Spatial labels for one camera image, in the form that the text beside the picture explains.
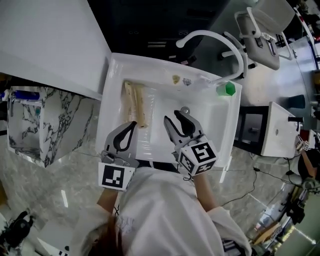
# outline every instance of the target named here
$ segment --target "white faucet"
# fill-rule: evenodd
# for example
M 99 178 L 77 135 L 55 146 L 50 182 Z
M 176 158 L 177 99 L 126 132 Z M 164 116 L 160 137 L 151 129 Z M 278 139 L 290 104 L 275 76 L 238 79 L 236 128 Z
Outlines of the white faucet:
M 244 61 L 241 57 L 240 52 L 228 39 L 226 39 L 225 37 L 223 37 L 222 35 L 220 35 L 218 33 L 208 31 L 208 30 L 196 30 L 196 31 L 193 31 L 190 34 L 186 35 L 185 38 L 182 38 L 182 39 L 176 41 L 175 44 L 178 48 L 182 48 L 185 46 L 186 42 L 188 42 L 191 38 L 193 38 L 195 36 L 209 36 L 209 37 L 218 39 L 219 41 L 221 41 L 225 45 L 227 45 L 230 48 L 230 50 L 233 51 L 233 53 L 238 61 L 238 70 L 234 74 L 227 75 L 225 77 L 221 77 L 217 80 L 210 80 L 208 77 L 201 76 L 201 77 L 199 77 L 198 80 L 194 81 L 193 85 L 197 87 L 197 88 L 193 87 L 194 89 L 200 89 L 200 90 L 204 89 L 203 88 L 204 86 L 201 86 L 201 85 L 205 85 L 205 87 L 208 88 L 208 87 L 210 87 L 209 86 L 210 84 L 216 85 L 221 82 L 237 78 L 242 74 L 242 72 L 244 71 Z

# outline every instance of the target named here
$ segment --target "chair seat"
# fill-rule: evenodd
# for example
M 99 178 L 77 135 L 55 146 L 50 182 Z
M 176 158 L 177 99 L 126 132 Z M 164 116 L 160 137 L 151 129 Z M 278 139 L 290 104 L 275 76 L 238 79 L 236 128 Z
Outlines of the chair seat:
M 248 15 L 239 16 L 237 21 L 242 34 L 253 35 L 252 31 L 255 31 L 255 26 Z M 257 22 L 257 25 L 259 26 L 261 32 L 268 33 L 269 35 L 276 37 L 275 34 L 270 33 L 261 23 Z M 280 67 L 280 60 L 275 41 L 272 41 L 272 46 L 275 51 L 275 56 L 273 56 L 267 40 L 265 40 L 263 37 L 260 37 L 260 39 L 263 48 L 257 45 L 256 39 L 253 37 L 243 39 L 248 58 L 257 63 L 265 65 L 270 69 L 278 70 Z

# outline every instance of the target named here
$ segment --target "sink basin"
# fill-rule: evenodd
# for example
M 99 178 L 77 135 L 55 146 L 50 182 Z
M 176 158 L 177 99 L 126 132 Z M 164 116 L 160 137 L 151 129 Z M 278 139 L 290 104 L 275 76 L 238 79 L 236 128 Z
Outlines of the sink basin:
M 211 80 L 219 76 L 165 60 L 113 53 L 102 96 L 95 149 L 104 149 L 107 135 L 124 123 L 124 81 L 144 87 L 146 128 L 138 131 L 136 158 L 138 160 L 175 163 L 174 144 L 164 126 L 164 116 L 172 119 L 181 131 L 174 110 L 190 109 L 207 138 L 212 140 L 219 159 L 217 167 L 227 165 L 238 122 L 242 86 L 234 83 L 233 96 L 218 96 L 212 88 L 193 91 L 187 85 L 202 75 Z
M 265 157 L 293 158 L 295 156 L 296 122 L 288 122 L 293 114 L 275 102 L 269 103 L 268 120 L 261 155 Z

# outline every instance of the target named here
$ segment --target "white box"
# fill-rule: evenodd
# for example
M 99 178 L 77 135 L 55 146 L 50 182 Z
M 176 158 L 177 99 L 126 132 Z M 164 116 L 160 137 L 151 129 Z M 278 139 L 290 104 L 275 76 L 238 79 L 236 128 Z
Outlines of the white box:
M 99 162 L 98 184 L 103 188 L 126 191 L 135 171 L 133 167 Z
M 178 162 L 191 176 L 209 171 L 218 159 L 218 152 L 211 140 L 181 148 Z

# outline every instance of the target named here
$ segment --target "forearm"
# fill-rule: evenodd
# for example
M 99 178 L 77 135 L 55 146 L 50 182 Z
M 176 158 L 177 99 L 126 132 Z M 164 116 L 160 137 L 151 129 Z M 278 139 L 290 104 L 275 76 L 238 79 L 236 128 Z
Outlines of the forearm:
M 97 204 L 104 208 L 107 212 L 112 214 L 117 200 L 117 196 L 117 190 L 105 188 Z
M 301 152 L 301 155 L 303 157 L 303 161 L 304 161 L 305 167 L 306 167 L 309 175 L 312 176 L 313 178 L 315 178 L 316 174 L 317 174 L 317 168 L 313 167 L 310 159 L 308 158 L 308 156 L 304 150 Z
M 196 196 L 206 212 L 218 207 L 217 201 L 214 197 L 210 183 L 206 173 L 198 174 L 193 177 Z

